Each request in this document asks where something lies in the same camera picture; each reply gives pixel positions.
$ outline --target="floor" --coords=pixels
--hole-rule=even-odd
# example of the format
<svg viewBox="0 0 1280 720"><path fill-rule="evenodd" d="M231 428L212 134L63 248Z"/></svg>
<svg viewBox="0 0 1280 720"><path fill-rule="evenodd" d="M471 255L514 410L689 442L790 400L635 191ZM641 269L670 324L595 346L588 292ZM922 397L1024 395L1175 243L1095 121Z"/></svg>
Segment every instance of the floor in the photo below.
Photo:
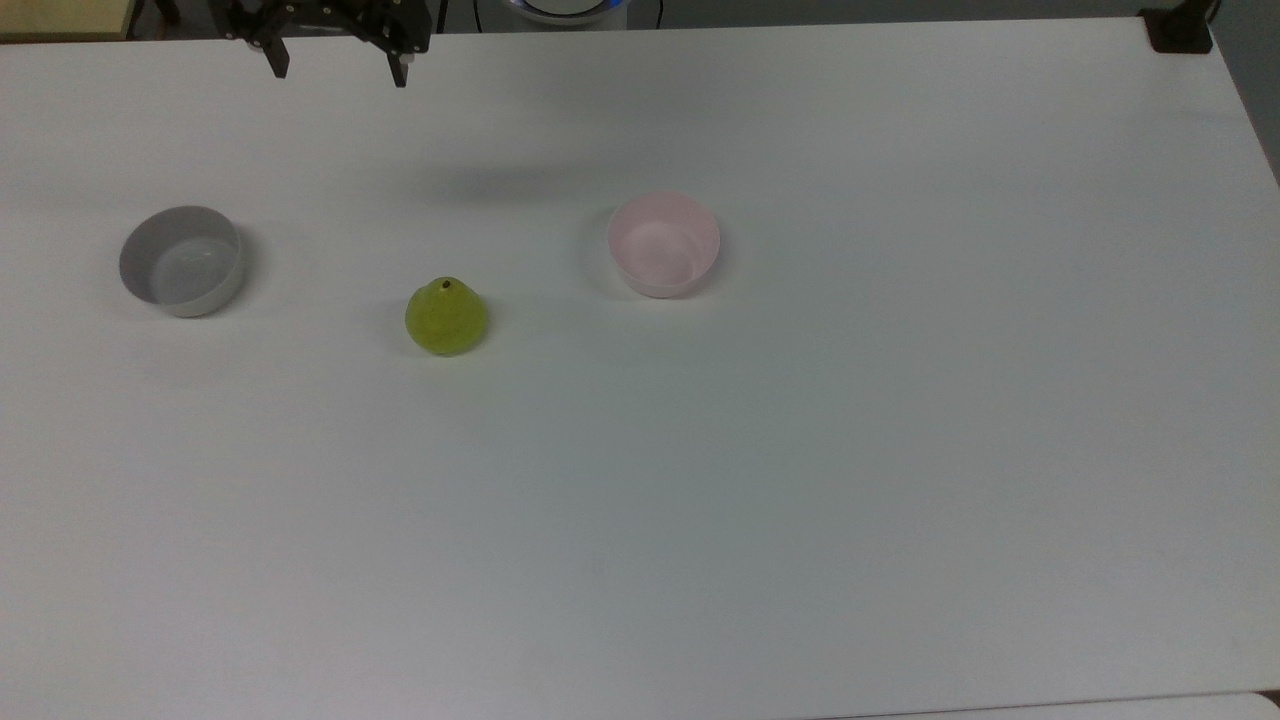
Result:
<svg viewBox="0 0 1280 720"><path fill-rule="evenodd" d="M218 37L207 0L175 0L182 23L165 27L155 0L146 3L136 26L143 40ZM452 0L444 32L509 31L500 0ZM428 0L439 18L442 0ZM632 0L632 27L740 27L814 23L973 20L1007 18L1133 17L1143 6L1170 0ZM1235 78L1254 129L1280 178L1280 0L1222 0L1213 33Z"/></svg>

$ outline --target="bowl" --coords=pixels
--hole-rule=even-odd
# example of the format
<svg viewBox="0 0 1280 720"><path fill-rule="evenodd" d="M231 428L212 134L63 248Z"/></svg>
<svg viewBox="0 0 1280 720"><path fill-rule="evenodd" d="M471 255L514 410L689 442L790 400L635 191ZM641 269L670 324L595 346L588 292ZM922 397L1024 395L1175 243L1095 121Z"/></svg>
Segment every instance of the bowl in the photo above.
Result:
<svg viewBox="0 0 1280 720"><path fill-rule="evenodd" d="M689 292L719 254L716 217L678 192L649 192L609 219L609 252L632 290L649 297Z"/></svg>
<svg viewBox="0 0 1280 720"><path fill-rule="evenodd" d="M147 218L120 250L120 281L138 300L178 318L230 301L244 279L244 246L221 213L187 205Z"/></svg>

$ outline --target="pear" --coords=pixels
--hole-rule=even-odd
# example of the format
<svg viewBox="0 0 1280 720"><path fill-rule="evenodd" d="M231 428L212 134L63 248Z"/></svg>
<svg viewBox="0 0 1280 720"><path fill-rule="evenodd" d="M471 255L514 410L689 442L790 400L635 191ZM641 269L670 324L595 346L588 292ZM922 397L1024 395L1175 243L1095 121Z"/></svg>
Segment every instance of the pear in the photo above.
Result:
<svg viewBox="0 0 1280 720"><path fill-rule="evenodd" d="M457 278L435 278L420 287L404 309L408 336L435 355L471 350L488 324L484 300Z"/></svg>

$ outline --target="table surface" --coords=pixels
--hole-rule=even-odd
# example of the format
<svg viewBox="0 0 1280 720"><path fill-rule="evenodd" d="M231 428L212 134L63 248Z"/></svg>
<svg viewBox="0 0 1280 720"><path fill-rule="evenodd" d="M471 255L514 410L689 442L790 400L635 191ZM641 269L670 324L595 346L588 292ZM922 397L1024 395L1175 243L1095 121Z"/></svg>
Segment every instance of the table surface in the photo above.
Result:
<svg viewBox="0 0 1280 720"><path fill-rule="evenodd" d="M134 0L0 0L0 42L123 40L133 3Z"/></svg>
<svg viewBox="0 0 1280 720"><path fill-rule="evenodd" d="M1224 694L895 717L897 720L1280 720L1280 708L1257 694Z"/></svg>
<svg viewBox="0 0 1280 720"><path fill-rule="evenodd" d="M0 49L0 715L1280 687L1280 191L1140 20ZM164 73L148 72L163 65ZM698 295L627 197L719 218ZM223 313L116 277L204 204ZM489 338L417 350L453 274Z"/></svg>

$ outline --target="gray bowl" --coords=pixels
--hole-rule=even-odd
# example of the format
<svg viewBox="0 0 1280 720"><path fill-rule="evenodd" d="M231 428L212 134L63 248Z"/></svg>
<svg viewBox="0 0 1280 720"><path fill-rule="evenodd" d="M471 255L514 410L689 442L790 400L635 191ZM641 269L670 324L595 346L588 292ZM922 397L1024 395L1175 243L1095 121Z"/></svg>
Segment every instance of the gray bowl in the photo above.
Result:
<svg viewBox="0 0 1280 720"><path fill-rule="evenodd" d="M221 213L170 208L124 241L120 281L138 300L170 315L206 315L227 305L244 281L244 246Z"/></svg>

